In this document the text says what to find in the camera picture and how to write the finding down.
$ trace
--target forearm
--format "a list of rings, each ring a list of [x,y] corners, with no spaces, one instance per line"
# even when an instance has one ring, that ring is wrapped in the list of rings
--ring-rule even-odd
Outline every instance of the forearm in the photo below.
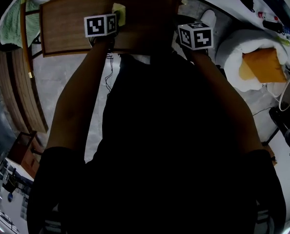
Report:
[[[56,105],[47,148],[84,151],[109,43],[110,39],[98,41],[66,84]]]
[[[190,52],[191,59],[209,84],[213,96],[221,105],[221,110],[229,118],[243,153],[261,149],[262,145],[252,117],[252,113],[243,98],[220,73],[208,56]]]

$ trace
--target green towel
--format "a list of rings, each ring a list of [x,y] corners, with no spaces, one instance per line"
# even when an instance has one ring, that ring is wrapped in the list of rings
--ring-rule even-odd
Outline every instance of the green towel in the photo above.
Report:
[[[0,42],[2,44],[12,43],[22,48],[21,32],[20,32],[20,4],[21,0],[17,0],[5,16],[0,27]],[[38,10],[39,5],[27,0],[26,11]],[[39,14],[26,16],[26,33],[28,47],[40,31]]]

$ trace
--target wooden table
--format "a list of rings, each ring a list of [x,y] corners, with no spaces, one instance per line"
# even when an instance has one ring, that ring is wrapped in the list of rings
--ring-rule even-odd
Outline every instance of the wooden table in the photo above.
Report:
[[[43,56],[86,53],[84,17],[111,13],[113,3],[126,7],[126,25],[114,52],[150,55],[171,47],[180,0],[52,0],[40,7]]]

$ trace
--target orange pillow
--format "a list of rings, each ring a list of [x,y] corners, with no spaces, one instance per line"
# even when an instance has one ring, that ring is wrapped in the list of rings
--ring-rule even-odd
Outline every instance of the orange pillow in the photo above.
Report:
[[[286,82],[276,49],[259,49],[244,54],[243,60],[261,83]]]

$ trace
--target cube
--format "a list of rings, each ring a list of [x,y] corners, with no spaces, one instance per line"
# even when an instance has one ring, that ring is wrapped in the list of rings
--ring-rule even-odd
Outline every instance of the cube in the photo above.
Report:
[[[84,18],[85,37],[107,36],[117,31],[116,14]]]
[[[213,29],[203,22],[178,25],[181,45],[191,49],[213,48]]]

